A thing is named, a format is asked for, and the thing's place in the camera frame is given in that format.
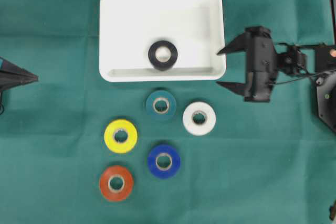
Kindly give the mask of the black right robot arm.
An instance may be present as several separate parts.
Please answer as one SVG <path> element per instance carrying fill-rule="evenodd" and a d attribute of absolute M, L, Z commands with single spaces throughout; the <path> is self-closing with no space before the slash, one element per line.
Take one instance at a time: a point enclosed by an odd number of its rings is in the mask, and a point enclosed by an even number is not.
<path fill-rule="evenodd" d="M 217 54 L 244 52 L 245 82 L 218 82 L 246 102 L 269 102 L 279 73 L 292 81 L 309 79 L 315 86 L 318 117 L 335 130 L 335 45 L 295 45 L 283 43 L 286 51 L 278 53 L 271 31 L 263 26 L 247 27 L 245 31 Z"/>

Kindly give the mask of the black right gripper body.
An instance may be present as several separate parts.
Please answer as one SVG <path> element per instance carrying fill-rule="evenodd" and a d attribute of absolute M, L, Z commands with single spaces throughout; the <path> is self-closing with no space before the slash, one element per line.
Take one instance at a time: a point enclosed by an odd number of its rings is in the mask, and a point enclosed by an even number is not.
<path fill-rule="evenodd" d="M 269 102 L 278 78 L 277 56 L 270 30 L 263 26 L 245 29 L 245 102 Z"/>

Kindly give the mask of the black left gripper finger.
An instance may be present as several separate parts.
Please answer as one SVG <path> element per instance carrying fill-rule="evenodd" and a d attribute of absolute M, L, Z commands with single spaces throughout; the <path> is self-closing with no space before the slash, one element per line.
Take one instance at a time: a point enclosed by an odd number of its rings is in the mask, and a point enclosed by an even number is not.
<path fill-rule="evenodd" d="M 5 90 L 37 82 L 38 78 L 31 77 L 1 77 L 1 92 Z"/>
<path fill-rule="evenodd" d="M 2 57 L 1 57 L 1 72 L 16 74 L 16 75 L 25 76 L 25 77 L 37 77 L 37 75 L 7 61 L 6 59 Z"/>

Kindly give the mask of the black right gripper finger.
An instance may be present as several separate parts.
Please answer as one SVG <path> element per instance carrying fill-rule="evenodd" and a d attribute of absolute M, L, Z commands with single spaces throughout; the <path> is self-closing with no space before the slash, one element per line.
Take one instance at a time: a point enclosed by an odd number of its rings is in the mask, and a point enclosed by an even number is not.
<path fill-rule="evenodd" d="M 228 89 L 229 91 L 240 95 L 244 96 L 245 95 L 245 84 L 244 83 L 238 83 L 238 82 L 222 82 L 222 81 L 217 81 L 216 82 L 218 85 L 220 85 L 223 88 Z"/>
<path fill-rule="evenodd" d="M 220 49 L 217 55 L 231 54 L 235 52 L 246 51 L 247 48 L 247 33 L 244 32 L 234 38 L 224 48 Z"/>

